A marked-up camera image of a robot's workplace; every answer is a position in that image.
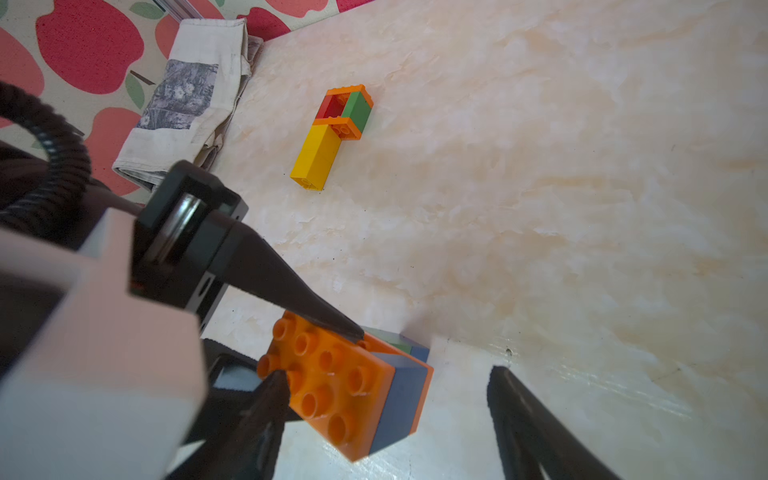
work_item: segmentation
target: blue lego brick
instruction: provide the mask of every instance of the blue lego brick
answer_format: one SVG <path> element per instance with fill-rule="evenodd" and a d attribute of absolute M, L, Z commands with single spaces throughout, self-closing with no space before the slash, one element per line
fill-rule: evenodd
<path fill-rule="evenodd" d="M 388 353 L 373 355 L 395 367 L 395 376 L 392 378 L 369 454 L 408 436 L 427 379 L 427 369 L 407 356 Z"/>
<path fill-rule="evenodd" d="M 411 356 L 415 359 L 421 360 L 427 363 L 427 357 L 429 357 L 429 349 L 425 346 L 413 346 L 411 347 Z"/>

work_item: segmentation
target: printed image on fabric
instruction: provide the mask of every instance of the printed image on fabric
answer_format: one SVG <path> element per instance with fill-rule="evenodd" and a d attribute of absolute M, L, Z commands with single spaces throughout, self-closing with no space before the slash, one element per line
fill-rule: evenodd
<path fill-rule="evenodd" d="M 169 60 L 138 128 L 187 130 L 210 106 L 219 65 Z"/>

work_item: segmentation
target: yellow lego brick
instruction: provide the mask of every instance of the yellow lego brick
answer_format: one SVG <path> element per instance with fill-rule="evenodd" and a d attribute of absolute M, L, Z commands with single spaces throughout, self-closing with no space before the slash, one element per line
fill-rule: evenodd
<path fill-rule="evenodd" d="M 339 145 L 341 138 L 330 125 L 313 125 L 290 177 L 307 190 L 322 190 Z"/>

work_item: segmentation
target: green lego brick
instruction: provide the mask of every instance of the green lego brick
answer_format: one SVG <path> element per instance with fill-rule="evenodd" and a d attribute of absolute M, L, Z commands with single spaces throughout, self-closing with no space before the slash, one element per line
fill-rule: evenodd
<path fill-rule="evenodd" d="M 346 101 L 346 106 L 341 116 L 343 118 L 352 118 L 352 122 L 362 133 L 366 123 L 368 123 L 369 115 L 371 115 L 371 107 L 368 105 L 366 98 L 362 96 L 362 93 L 354 91 L 349 96 L 349 100 Z"/>
<path fill-rule="evenodd" d="M 369 326 L 364 326 L 362 329 L 370 333 L 377 339 L 383 342 L 387 342 L 389 345 L 395 347 L 396 349 L 402 350 L 404 353 L 408 353 L 409 355 L 411 355 L 411 351 L 413 350 L 413 345 L 410 345 L 408 343 L 408 339 L 406 339 L 402 335 L 399 335 L 397 333 L 392 333 L 392 332 L 385 332 L 384 330 L 375 329 Z"/>

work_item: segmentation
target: red apple pattern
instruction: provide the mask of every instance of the red apple pattern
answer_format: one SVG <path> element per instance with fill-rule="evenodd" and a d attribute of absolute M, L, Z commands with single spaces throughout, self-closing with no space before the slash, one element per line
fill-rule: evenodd
<path fill-rule="evenodd" d="M 112 164 L 140 119 L 141 115 L 126 108 L 105 108 L 96 114 L 93 130 L 84 142 L 91 155 L 94 178 L 104 182 L 117 195 L 138 189 L 136 184 L 113 172 Z"/>
<path fill-rule="evenodd" d="M 280 13 L 302 18 L 309 10 L 323 10 L 328 0 L 266 0 L 266 3 Z"/>
<path fill-rule="evenodd" d="M 189 0 L 189 3 L 203 16 L 203 18 L 218 18 L 224 20 L 219 9 L 208 0 Z"/>
<path fill-rule="evenodd" d="M 353 8 L 359 7 L 360 5 L 364 5 L 368 2 L 373 2 L 373 0 L 336 0 L 336 4 L 339 6 L 339 13 L 352 10 Z"/>
<path fill-rule="evenodd" d="M 23 88 L 27 93 L 40 96 L 45 87 L 43 72 L 24 45 L 0 28 L 0 80 Z M 0 118 L 0 128 L 12 124 Z"/>
<path fill-rule="evenodd" d="M 255 35 L 264 40 L 271 40 L 290 32 L 288 25 L 284 24 L 272 12 L 260 7 L 253 7 L 248 15 L 238 15 L 237 17 L 248 19 L 248 35 Z"/>
<path fill-rule="evenodd" d="M 179 32 L 179 22 L 170 15 L 165 15 L 154 28 L 154 40 L 165 58 L 170 56 L 170 49 L 174 46 L 176 34 Z"/>
<path fill-rule="evenodd" d="M 120 88 L 128 67 L 144 53 L 136 26 L 103 0 L 55 0 L 35 23 L 40 54 L 75 88 L 108 94 Z"/>

